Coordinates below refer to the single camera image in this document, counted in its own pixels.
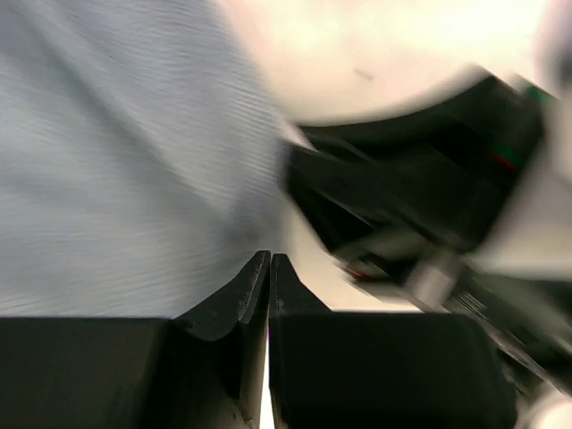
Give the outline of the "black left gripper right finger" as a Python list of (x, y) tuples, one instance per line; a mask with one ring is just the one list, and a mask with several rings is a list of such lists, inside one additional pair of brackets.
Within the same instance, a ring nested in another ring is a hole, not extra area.
[(515, 426), (515, 390), (474, 319), (333, 311), (284, 254), (273, 257), (269, 282), (269, 384), (277, 427)]

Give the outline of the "blue-grey pillowcase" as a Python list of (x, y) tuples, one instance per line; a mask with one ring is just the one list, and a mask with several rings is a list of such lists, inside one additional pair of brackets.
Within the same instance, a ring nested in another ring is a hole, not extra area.
[(282, 244), (275, 108), (212, 1), (1, 4), (1, 312), (177, 316)]

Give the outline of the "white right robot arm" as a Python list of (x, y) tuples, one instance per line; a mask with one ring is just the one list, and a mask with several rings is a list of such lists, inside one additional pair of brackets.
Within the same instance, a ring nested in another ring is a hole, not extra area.
[(419, 113), (310, 131), (321, 149), (359, 158), (415, 131), (455, 130), (460, 150), (468, 148), (465, 131), (500, 139), (509, 194), (477, 249), (424, 244), (414, 232), (382, 227), (333, 254), (362, 282), (404, 274), (420, 307), (481, 320), (527, 381), (543, 379), (554, 388), (534, 400), (528, 428), (571, 398), (571, 4), (545, 2), (538, 28), (525, 33), (532, 17), (528, 1), (340, 2), (318, 31), (355, 64), (374, 55), (384, 62), (422, 55), (429, 42), (467, 47), (479, 34), (501, 60), (524, 46), (533, 81), (512, 88), (484, 71), (467, 89)]

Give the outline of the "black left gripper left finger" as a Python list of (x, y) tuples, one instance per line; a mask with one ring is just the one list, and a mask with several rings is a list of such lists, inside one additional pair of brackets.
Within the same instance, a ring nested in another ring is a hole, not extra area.
[(2, 427), (258, 427), (270, 263), (174, 319), (3, 318)]

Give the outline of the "white pillow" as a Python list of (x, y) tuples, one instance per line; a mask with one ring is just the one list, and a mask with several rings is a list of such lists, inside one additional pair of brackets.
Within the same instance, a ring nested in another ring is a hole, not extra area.
[(568, 1), (223, 1), (282, 111), (298, 122), (404, 110), (489, 71), (550, 87)]

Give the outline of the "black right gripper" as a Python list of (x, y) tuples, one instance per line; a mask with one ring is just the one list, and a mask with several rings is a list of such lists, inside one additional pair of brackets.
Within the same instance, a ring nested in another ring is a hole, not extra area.
[(424, 311), (479, 321), (519, 381), (571, 389), (571, 285), (468, 263), (545, 136), (549, 95), (489, 72), (398, 117), (303, 124), (287, 189), (327, 251), (359, 282), (393, 282)]

